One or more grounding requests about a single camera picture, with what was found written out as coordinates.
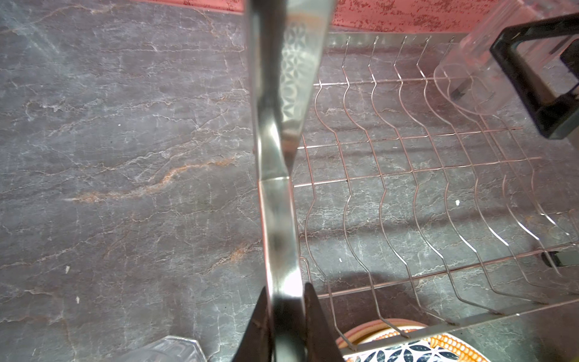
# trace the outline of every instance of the dish rack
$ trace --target dish rack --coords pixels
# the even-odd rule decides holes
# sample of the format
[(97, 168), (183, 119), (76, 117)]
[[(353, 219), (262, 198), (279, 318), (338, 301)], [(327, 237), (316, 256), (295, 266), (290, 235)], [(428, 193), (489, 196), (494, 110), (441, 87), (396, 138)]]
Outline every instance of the dish rack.
[(398, 313), (429, 325), (344, 356), (579, 300), (546, 253), (578, 234), (549, 141), (521, 106), (466, 114), (434, 84), (463, 36), (328, 34), (293, 175), (304, 278), (344, 339)]

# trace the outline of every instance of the gray marble surface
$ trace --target gray marble surface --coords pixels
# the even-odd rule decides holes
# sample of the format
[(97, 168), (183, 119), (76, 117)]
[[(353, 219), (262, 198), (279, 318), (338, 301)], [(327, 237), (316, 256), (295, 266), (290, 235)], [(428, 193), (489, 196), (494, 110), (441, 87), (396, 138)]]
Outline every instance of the gray marble surface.
[[(173, 334), (198, 339), (211, 362), (230, 360), (265, 282), (242, 18), (122, 1), (4, 1), (0, 18), (0, 359), (100, 361)], [(401, 55), (404, 77), (417, 76), (412, 59), (418, 50), (409, 47)], [(395, 79), (396, 51), (378, 52), (377, 77)], [(436, 46), (426, 52), (426, 72), (443, 52)], [(323, 82), (343, 81), (342, 57), (340, 49), (324, 54)], [(368, 59), (367, 49), (349, 55), (345, 70), (350, 80), (368, 80)], [(397, 87), (385, 83), (378, 88), (377, 109), (403, 136), (423, 135), (401, 107)], [(412, 104), (411, 114), (433, 134), (448, 132), (448, 125), (426, 107), (423, 88), (423, 82), (405, 83), (402, 103)], [(345, 91), (343, 85), (323, 88), (316, 109), (341, 142), (363, 140), (365, 134), (343, 111)], [(393, 130), (372, 110), (371, 91), (369, 84), (353, 86), (346, 107), (373, 139), (392, 137)], [(427, 99), (459, 131), (476, 129), (475, 122), (444, 105), (432, 84)], [(334, 135), (313, 109), (308, 117), (306, 142), (331, 143)], [(566, 141), (537, 137), (518, 104), (501, 117), (511, 126), (523, 126), (516, 132), (523, 149), (532, 151), (528, 156), (543, 157), (533, 167), (544, 208), (567, 211), (578, 205), (576, 151)], [(489, 127), (502, 125), (489, 119)], [(510, 145), (504, 149), (508, 158), (521, 157), (508, 133), (496, 137)], [(434, 138), (445, 166), (467, 162), (456, 138)], [(480, 135), (462, 140), (474, 163), (496, 160), (497, 148)], [(425, 138), (404, 142), (415, 168), (437, 167)], [(368, 147), (344, 146), (349, 176), (377, 172)], [(399, 141), (376, 142), (375, 147), (383, 173), (408, 169)], [(337, 147), (312, 149), (310, 158), (316, 181), (344, 177)], [(310, 180), (305, 160), (302, 150), (297, 184)], [(505, 213), (505, 174), (507, 199), (516, 215), (545, 244), (566, 242), (560, 229), (537, 216), (525, 188), (518, 186), (518, 180), (530, 185), (528, 164), (477, 170), (482, 212), (517, 252), (537, 244)], [(449, 229), (444, 174), (417, 175), (417, 218), (425, 237), (451, 266), (475, 262)], [(473, 209), (473, 175), (467, 169), (448, 170), (449, 212), (483, 259), (504, 256)], [(412, 175), (384, 179), (390, 190), (384, 225), (391, 241), (414, 274), (440, 270), (440, 259), (425, 248), (413, 224)], [(346, 229), (354, 252), (377, 283), (405, 277), (382, 239), (379, 178), (350, 185)], [(342, 229), (348, 184), (322, 185), (316, 192), (308, 224), (314, 257), (333, 290), (368, 285)], [(307, 254), (303, 229), (312, 188), (296, 188), (295, 196)], [(455, 199), (461, 200), (460, 207)], [(576, 240), (567, 214), (553, 218)], [(311, 260), (310, 266), (314, 285), (325, 293)], [(523, 268), (534, 280), (561, 290), (577, 287), (554, 277), (536, 258), (525, 259)], [(558, 294), (521, 283), (512, 263), (489, 267), (489, 273), (501, 290), (538, 298)], [(574, 276), (577, 271), (562, 273)], [(494, 295), (479, 269), (457, 273), (456, 282), (465, 298), (478, 303), (493, 308), (514, 303)], [(456, 300), (447, 277), (421, 281), (417, 289), (425, 305), (445, 316), (481, 312)], [(378, 298), (385, 317), (435, 322), (411, 307), (415, 302), (408, 283), (381, 289)], [(376, 319), (368, 292), (334, 303), (342, 331)], [(577, 325), (579, 312), (571, 304), (455, 334), (493, 361), (568, 361), (579, 354)]]

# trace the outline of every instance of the patterned plate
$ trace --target patterned plate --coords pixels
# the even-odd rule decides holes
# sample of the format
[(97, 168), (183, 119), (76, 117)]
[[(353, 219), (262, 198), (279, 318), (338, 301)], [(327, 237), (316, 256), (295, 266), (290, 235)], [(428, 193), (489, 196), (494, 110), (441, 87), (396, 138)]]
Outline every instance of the patterned plate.
[[(405, 332), (412, 332), (424, 328), (423, 325), (395, 326)], [(392, 328), (376, 332), (358, 343), (375, 341), (398, 335)], [(354, 354), (348, 357), (347, 362), (489, 362), (489, 360), (468, 343), (450, 334), (441, 334), (421, 339), (417, 342), (405, 343), (398, 346), (384, 348), (373, 352)]]

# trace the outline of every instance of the dish rack frame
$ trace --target dish rack frame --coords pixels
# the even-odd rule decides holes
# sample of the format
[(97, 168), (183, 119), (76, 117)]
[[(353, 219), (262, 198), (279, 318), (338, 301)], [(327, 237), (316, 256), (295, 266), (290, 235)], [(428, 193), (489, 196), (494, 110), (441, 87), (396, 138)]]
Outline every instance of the dish rack frame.
[[(516, 222), (518, 224), (518, 226), (520, 228), (522, 228), (527, 234), (529, 234), (530, 236), (534, 236), (534, 238), (538, 241), (538, 244), (539, 244), (539, 247), (534, 249), (534, 250), (530, 250), (530, 251), (526, 251), (524, 253), (518, 253), (518, 254), (515, 253), (515, 251), (511, 248), (511, 245), (509, 244), (509, 242), (504, 240), (499, 235), (499, 233), (497, 233), (489, 225), (489, 223), (485, 219), (485, 216), (481, 212), (481, 209), (479, 208), (478, 203), (477, 203), (477, 195), (476, 195), (477, 189), (476, 189), (476, 187), (475, 187), (474, 197), (475, 197), (475, 203), (476, 203), (476, 207), (478, 209), (478, 214), (481, 218), (481, 221), (484, 224), (486, 224), (486, 227), (494, 235), (494, 237), (499, 239), (502, 242), (502, 244), (504, 246), (506, 246), (506, 248), (509, 250), (508, 255), (505, 255), (501, 258), (488, 259), (488, 260), (483, 259), (481, 257), (479, 252), (477, 252), (476, 248), (473, 247), (469, 243), (468, 240), (466, 240), (464, 237), (462, 237), (461, 233), (457, 230), (455, 223), (451, 219), (450, 214), (448, 213), (448, 205), (447, 205), (448, 200), (446, 199), (447, 198), (446, 191), (445, 191), (444, 197), (445, 197), (445, 207), (446, 207), (446, 215), (448, 216), (448, 221), (451, 224), (453, 230), (456, 232), (456, 235), (462, 241), (462, 243), (464, 243), (464, 245), (466, 245), (468, 248), (470, 248), (476, 254), (478, 262), (473, 263), (473, 264), (467, 264), (467, 265), (459, 265), (459, 266), (449, 265), (447, 263), (445, 257), (442, 255), (442, 253), (423, 234), (423, 231), (421, 230), (421, 225), (419, 224), (417, 216), (416, 216), (416, 209), (413, 209), (413, 213), (414, 213), (413, 217), (414, 217), (414, 220), (416, 221), (415, 226), (417, 227), (417, 230), (420, 233), (420, 237), (421, 237), (422, 241), (424, 241), (424, 247), (433, 251), (440, 258), (441, 262), (444, 265), (443, 270), (427, 272), (427, 273), (422, 273), (422, 274), (420, 274), (420, 273), (416, 274), (413, 271), (411, 271), (408, 263), (397, 252), (397, 246), (392, 244), (392, 242), (389, 240), (388, 233), (384, 230), (384, 224), (387, 221), (384, 218), (384, 215), (382, 213), (382, 209), (383, 209), (384, 196), (388, 192), (387, 181), (385, 180), (385, 178), (387, 176), (397, 175), (397, 174), (407, 174), (407, 175), (411, 175), (413, 177), (414, 182), (416, 183), (416, 192), (414, 195), (413, 207), (416, 206), (416, 195), (417, 195), (418, 189), (420, 187), (419, 182), (416, 179), (416, 175), (418, 173), (421, 173), (424, 171), (442, 171), (444, 173), (444, 177), (446, 178), (446, 182), (447, 182), (447, 189), (446, 190), (447, 191), (448, 191), (448, 182), (449, 182), (447, 172), (450, 169), (470, 169), (473, 172), (474, 177), (478, 179), (478, 175), (477, 175), (477, 167), (478, 166), (497, 164), (501, 167), (501, 169), (502, 169), (502, 167), (510, 167), (511, 170), (513, 171), (513, 173), (515, 174), (516, 178), (519, 178), (517, 172), (512, 168), (512, 164), (518, 163), (518, 162), (524, 162), (524, 163), (527, 163), (531, 167), (531, 169), (533, 170), (533, 176), (534, 176), (535, 169), (533, 168), (534, 167), (533, 162), (537, 159), (540, 159), (540, 157), (527, 156), (524, 149), (521, 147), (521, 144), (519, 144), (519, 142), (517, 141), (517, 137), (516, 137), (515, 133), (518, 130), (520, 130), (521, 127), (509, 127), (509, 126), (507, 126), (507, 124), (504, 121), (502, 121), (502, 124), (504, 125), (504, 127), (493, 129), (489, 126), (489, 124), (487, 122), (485, 122), (484, 117), (479, 117), (479, 116), (475, 116), (475, 115), (468, 115), (468, 114), (465, 114), (463, 111), (457, 109), (457, 111), (459, 113), (461, 113), (465, 118), (479, 117), (479, 120), (477, 122), (475, 122), (479, 127), (478, 130), (461, 132), (461, 131), (457, 131), (457, 129), (454, 127), (452, 122), (449, 122), (448, 120), (444, 119), (443, 116), (437, 114), (436, 110), (433, 109), (430, 105), (428, 105), (430, 108), (430, 111), (431, 111), (431, 116), (436, 117), (441, 122), (446, 123), (453, 130), (452, 132), (449, 132), (449, 133), (434, 134), (434, 133), (431, 133), (429, 131), (427, 126), (423, 125), (422, 123), (420, 123), (419, 120), (417, 120), (415, 117), (413, 117), (413, 115), (407, 109), (407, 107), (409, 107), (409, 105), (405, 104), (402, 101), (402, 96), (401, 96), (402, 88), (404, 87), (404, 84), (411, 83), (411, 82), (424, 83), (424, 89), (425, 89), (424, 98), (426, 100), (427, 84), (429, 82), (433, 82), (434, 79), (431, 76), (427, 76), (423, 72), (423, 69), (421, 69), (421, 66), (420, 66), (420, 62), (421, 62), (421, 59), (424, 55), (425, 50), (429, 47), (429, 45), (448, 44), (448, 49), (449, 49), (452, 45), (455, 45), (456, 43), (458, 43), (458, 41), (464, 36), (465, 36), (465, 34), (446, 34), (446, 33), (405, 35), (405, 34), (389, 34), (389, 33), (338, 32), (338, 33), (328, 34), (327, 48), (334, 49), (334, 50), (335, 49), (342, 49), (342, 48), (344, 49), (343, 60), (342, 60), (343, 79), (341, 79), (339, 81), (333, 81), (333, 82), (323, 82), (321, 79), (318, 79), (318, 82), (316, 84), (314, 84), (314, 92), (313, 92), (314, 93), (314, 100), (313, 100), (313, 106), (312, 107), (314, 109), (314, 113), (315, 113), (317, 120), (319, 122), (321, 122), (321, 124), (323, 125), (323, 127), (327, 131), (334, 134), (335, 142), (332, 142), (329, 144), (312, 144), (311, 142), (306, 141), (306, 137), (304, 137), (302, 135), (303, 144), (301, 147), (299, 147), (299, 150), (302, 150), (302, 151), (299, 151), (299, 152), (305, 152), (305, 160), (306, 160), (307, 169), (309, 172), (310, 181), (309, 182), (296, 182), (294, 180), (294, 190), (299, 189), (299, 188), (311, 188), (312, 189), (313, 199), (312, 199), (312, 202), (310, 204), (309, 210), (306, 213), (305, 220), (303, 220), (303, 224), (305, 227), (304, 227), (304, 230), (302, 231), (303, 241), (305, 243), (305, 248), (307, 250), (307, 253), (305, 253), (305, 255), (301, 256), (301, 261), (302, 261), (302, 266), (303, 266), (303, 270), (305, 271), (306, 277), (311, 281), (313, 278), (312, 277), (313, 270), (316, 270), (316, 274), (321, 276), (322, 282), (327, 287), (327, 292), (323, 293), (323, 294), (318, 294), (318, 297), (319, 297), (319, 299), (328, 299), (329, 300), (330, 310), (331, 310), (331, 314), (332, 314), (331, 318), (334, 322), (335, 330), (348, 344), (348, 346), (346, 348), (343, 348), (340, 350), (344, 357), (348, 357), (348, 356), (355, 354), (355, 353), (370, 352), (373, 350), (378, 350), (378, 349), (386, 348), (389, 346), (399, 345), (401, 343), (415, 341), (415, 340), (430, 337), (433, 335), (443, 334), (446, 332), (452, 332), (452, 331), (456, 331), (456, 330), (459, 330), (462, 328), (472, 327), (472, 326), (476, 326), (478, 324), (487, 323), (487, 322), (490, 322), (493, 320), (504, 319), (504, 318), (508, 318), (508, 317), (512, 317), (512, 316), (519, 316), (519, 315), (522, 315), (524, 313), (529, 313), (529, 312), (542, 310), (542, 309), (546, 309), (546, 308), (552, 308), (555, 306), (561, 306), (561, 305), (565, 305), (565, 304), (579, 301), (579, 295), (569, 291), (569, 293), (566, 295), (561, 295), (561, 296), (558, 296), (555, 298), (550, 298), (549, 300), (546, 300), (546, 301), (543, 301), (543, 300), (537, 301), (534, 298), (528, 298), (528, 299), (526, 299), (525, 303), (522, 303), (522, 304), (516, 303), (516, 304), (513, 304), (513, 305), (508, 306), (506, 308), (502, 308), (500, 310), (494, 310), (492, 308), (488, 308), (487, 306), (480, 305), (474, 301), (468, 301), (466, 299), (463, 299), (460, 296), (460, 291), (457, 289), (457, 287), (455, 286), (455, 283), (453, 281), (453, 275), (456, 272), (459, 272), (462, 270), (480, 268), (486, 277), (486, 281), (488, 282), (490, 289), (494, 293), (506, 295), (506, 296), (511, 296), (511, 297), (514, 297), (517, 299), (525, 299), (524, 297), (521, 297), (520, 295), (512, 295), (512, 294), (509, 294), (507, 292), (499, 291), (499, 290), (495, 289), (493, 286), (493, 282), (489, 278), (487, 268), (493, 264), (499, 264), (499, 263), (506, 262), (506, 261), (514, 261), (516, 263), (517, 267), (519, 268), (519, 270), (521, 271), (522, 275), (524, 276), (525, 282), (529, 283), (530, 285), (535, 285), (525, 275), (525, 272), (523, 271), (523, 268), (521, 267), (521, 265), (519, 263), (519, 261), (521, 259), (523, 259), (525, 257), (533, 256), (533, 255), (538, 256), (538, 255), (544, 253), (544, 255), (548, 259), (548, 262), (551, 264), (553, 271), (556, 274), (558, 274), (559, 276), (561, 276), (559, 268), (557, 268), (555, 266), (555, 263), (554, 263), (553, 259), (551, 258), (550, 254), (545, 253), (545, 252), (546, 251), (563, 250), (563, 249), (569, 248), (571, 246), (577, 247), (576, 241), (573, 240), (573, 236), (570, 236), (570, 234), (567, 232), (564, 232), (565, 234), (567, 234), (569, 236), (569, 239), (566, 243), (559, 243), (559, 244), (554, 245), (554, 246), (547, 246), (547, 245), (543, 244), (541, 242), (540, 238), (537, 238), (536, 236), (534, 236), (533, 232), (528, 230), (525, 227), (525, 225), (517, 219), (517, 216), (513, 213), (513, 211), (509, 207), (508, 202), (505, 202), (505, 207), (508, 209), (507, 211), (510, 214), (510, 217), (513, 218), (513, 222)], [(401, 75), (401, 73), (398, 71), (397, 62), (398, 62), (398, 59), (400, 57), (400, 54), (402, 53), (403, 49), (409, 45), (422, 46), (422, 51), (420, 52), (420, 56), (416, 60), (417, 70), (419, 71), (421, 77), (404, 78)], [(394, 60), (394, 64), (393, 64), (394, 71), (397, 75), (396, 78), (393, 78), (393, 79), (376, 79), (376, 77), (375, 77), (375, 73), (374, 73), (374, 70), (372, 68), (372, 60), (373, 60), (375, 50), (379, 47), (382, 47), (382, 46), (384, 46), (384, 47), (398, 46), (398, 55), (396, 56), (396, 59)], [(348, 57), (348, 54), (349, 54), (349, 52), (352, 52), (352, 49), (366, 49), (366, 50), (371, 49), (371, 55), (369, 57), (368, 66), (367, 66), (369, 77), (366, 80), (351, 81), (349, 79), (348, 73), (346, 71), (345, 63), (346, 63), (346, 59)], [(404, 111), (408, 115), (409, 120), (416, 122), (424, 130), (424, 133), (425, 133), (424, 135), (403, 136), (395, 125), (391, 124), (386, 117), (382, 116), (379, 113), (379, 111), (376, 109), (376, 107), (374, 105), (373, 97), (374, 97), (374, 90), (376, 89), (376, 87), (378, 85), (380, 85), (382, 83), (391, 83), (391, 84), (398, 85), (398, 97), (399, 97), (400, 106), (404, 109)], [(375, 115), (379, 118), (380, 122), (383, 123), (384, 127), (389, 127), (391, 130), (393, 130), (396, 133), (395, 137), (381, 138), (379, 140), (372, 139), (372, 137), (368, 133), (368, 130), (365, 129), (364, 127), (362, 127), (360, 124), (358, 124), (356, 122), (356, 120), (349, 114), (348, 109), (346, 107), (345, 99), (346, 99), (346, 93), (350, 90), (351, 86), (353, 86), (353, 85), (370, 85), (370, 86), (373, 85), (373, 89), (372, 89), (372, 108), (373, 108), (373, 111), (374, 111)], [(332, 129), (332, 127), (328, 126), (324, 122), (324, 120), (322, 119), (320, 114), (318, 113), (318, 109), (317, 109), (318, 95), (320, 94), (320, 92), (323, 89), (327, 89), (327, 88), (333, 87), (333, 86), (341, 86), (341, 87), (345, 86), (346, 87), (346, 90), (344, 93), (344, 102), (342, 104), (343, 110), (345, 111), (347, 117), (350, 119), (350, 121), (353, 123), (353, 125), (357, 129), (359, 129), (361, 132), (365, 133), (365, 136), (366, 136), (365, 140), (341, 141), (339, 136), (338, 136), (338, 133), (334, 129)], [(495, 134), (497, 134), (497, 133), (508, 134), (510, 136), (510, 139), (521, 150), (521, 153), (524, 155), (524, 157), (517, 158), (517, 159), (509, 158), (508, 155), (503, 151), (503, 149), (501, 147), (501, 142), (495, 137)], [(461, 141), (461, 136), (467, 136), (469, 134), (479, 134), (479, 135), (483, 136), (491, 148), (497, 149), (498, 153), (495, 154), (496, 161), (486, 162), (486, 163), (474, 163), (470, 159), (470, 157), (468, 156), (469, 153), (467, 152), (465, 145)], [(454, 165), (454, 166), (444, 166), (444, 163), (442, 162), (442, 160), (440, 158), (439, 151), (437, 150), (437, 146), (436, 146), (435, 142), (433, 141), (434, 137), (455, 137), (458, 140), (462, 150), (467, 155), (469, 162), (466, 164), (460, 164), (460, 165)], [(409, 154), (407, 152), (408, 146), (405, 145), (405, 142), (408, 142), (409, 140), (416, 139), (416, 138), (422, 138), (425, 140), (429, 140), (436, 156), (438, 157), (438, 160), (440, 161), (440, 164), (441, 164), (440, 167), (415, 168), (413, 166), (413, 164), (409, 158)], [(377, 153), (376, 153), (375, 147), (374, 147), (374, 144), (378, 141), (396, 141), (396, 142), (399, 142), (403, 151), (404, 151), (406, 159), (408, 160), (409, 168), (407, 170), (395, 171), (392, 173), (382, 172), (380, 170), (380, 162), (378, 159), (379, 157), (377, 156)], [(368, 144), (369, 145), (369, 147), (371, 149), (371, 155), (372, 155), (373, 161), (375, 162), (376, 168), (378, 169), (378, 172), (376, 174), (356, 175), (356, 176), (350, 176), (348, 174), (348, 167), (346, 167), (345, 157), (343, 154), (343, 148), (349, 144)], [(342, 163), (342, 166), (344, 169), (344, 173), (345, 173), (345, 177), (343, 177), (343, 178), (328, 178), (325, 180), (317, 180), (314, 177), (313, 169), (315, 169), (315, 167), (312, 166), (310, 152), (312, 149), (322, 148), (322, 147), (337, 147), (338, 153), (339, 153), (339, 159), (341, 160), (341, 163)], [(383, 243), (384, 243), (385, 248), (389, 249), (392, 253), (394, 253), (395, 256), (405, 265), (406, 274), (408, 275), (408, 277), (406, 277), (406, 278), (390, 280), (390, 281), (381, 282), (381, 283), (375, 283), (373, 281), (372, 272), (363, 263), (362, 259), (357, 255), (356, 251), (354, 250), (353, 246), (351, 245), (350, 241), (348, 240), (348, 232), (346, 230), (346, 214), (347, 214), (346, 210), (348, 208), (348, 202), (352, 196), (351, 182), (354, 180), (362, 180), (365, 178), (379, 178), (382, 182), (384, 194), (383, 194), (382, 199), (380, 201), (379, 219), (380, 219), (380, 226), (382, 229)], [(312, 209), (314, 208), (314, 205), (318, 201), (317, 193), (316, 193), (316, 187), (318, 187), (319, 185), (332, 184), (332, 183), (337, 183), (337, 182), (346, 182), (348, 185), (348, 189), (349, 189), (349, 197), (347, 199), (347, 202), (346, 202), (346, 205), (344, 208), (344, 212), (343, 212), (344, 239), (345, 239), (345, 242), (347, 244), (348, 250), (351, 252), (352, 256), (358, 262), (360, 267), (362, 267), (363, 270), (365, 271), (365, 273), (367, 274), (368, 285), (362, 286), (362, 287), (347, 288), (345, 290), (339, 290), (339, 291), (333, 290), (332, 291), (330, 284), (329, 284), (329, 281), (328, 281), (328, 277), (326, 276), (326, 273), (320, 268), (320, 266), (318, 265), (317, 259), (316, 259), (316, 258), (318, 258), (318, 259), (321, 258), (321, 256), (317, 255), (314, 257), (312, 250), (310, 248), (309, 238), (308, 238), (309, 231), (307, 230), (307, 226), (308, 226), (308, 222), (309, 222), (309, 218), (310, 218)], [(533, 183), (531, 184), (531, 189), (530, 190), (525, 189), (525, 192), (526, 192), (526, 196), (533, 203), (533, 206), (536, 209), (536, 213), (540, 217), (545, 218), (554, 227), (563, 230), (558, 225), (558, 223), (554, 220), (554, 218), (552, 216), (554, 214), (564, 215), (564, 216), (569, 218), (570, 224), (573, 226), (573, 229), (574, 229), (573, 232), (576, 233), (576, 235), (579, 234), (579, 229), (577, 228), (577, 224), (576, 224), (574, 217), (573, 217), (573, 213), (575, 212), (574, 209), (557, 211), (554, 213), (546, 213), (543, 210), (541, 203), (535, 197)], [(439, 315), (438, 313), (434, 312), (433, 310), (429, 310), (429, 309), (425, 308), (420, 302), (419, 292), (417, 291), (416, 283), (417, 283), (417, 281), (422, 280), (422, 279), (428, 279), (428, 278), (440, 277), (440, 276), (446, 276), (448, 278), (448, 280), (450, 281), (450, 284), (452, 285), (452, 289), (454, 291), (454, 294), (455, 294), (456, 298), (458, 298), (458, 300), (462, 301), (463, 303), (467, 303), (467, 304), (479, 307), (479, 308), (484, 309), (486, 311), (483, 313), (479, 313), (479, 314), (473, 314), (473, 315), (470, 315), (470, 316), (467, 316), (467, 317), (464, 317), (464, 318), (461, 318), (458, 320), (454, 320), (454, 319), (451, 320), (451, 319), (447, 319), (447, 318)], [(430, 315), (431, 317), (438, 320), (439, 321), (438, 324), (434, 324), (434, 325), (428, 326), (424, 329), (419, 329), (416, 331), (405, 332), (405, 331), (399, 330), (397, 327), (389, 324), (387, 319), (385, 319), (380, 314), (379, 301), (376, 297), (376, 290), (381, 289), (381, 288), (385, 288), (388, 286), (395, 286), (395, 285), (400, 285), (400, 284), (404, 284), (404, 283), (409, 283), (411, 285), (412, 292), (413, 292), (413, 293), (411, 293), (411, 296), (414, 299), (416, 307), (418, 309), (420, 309), (422, 312), (426, 313), (427, 315)], [(334, 310), (334, 298), (339, 297), (339, 296), (354, 294), (357, 292), (363, 292), (363, 291), (370, 291), (372, 293), (373, 303), (376, 306), (378, 319), (381, 319), (381, 320), (383, 320), (383, 322), (387, 323), (391, 327), (394, 327), (399, 332), (399, 335), (391, 337), (391, 338), (386, 338), (386, 339), (381, 339), (381, 340), (377, 340), (377, 341), (363, 343), (360, 345), (352, 344), (352, 341), (349, 341), (344, 336), (344, 331), (341, 331), (338, 328), (337, 317), (336, 317), (336, 313)]]

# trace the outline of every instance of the blue and white pattern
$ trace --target blue and white pattern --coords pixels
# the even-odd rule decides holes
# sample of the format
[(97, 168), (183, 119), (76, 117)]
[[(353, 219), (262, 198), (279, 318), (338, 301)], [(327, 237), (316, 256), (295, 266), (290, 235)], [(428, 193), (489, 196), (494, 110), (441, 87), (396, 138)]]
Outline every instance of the blue and white pattern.
[(458, 359), (442, 347), (432, 348), (427, 341), (418, 341), (361, 354), (355, 362), (453, 362)]

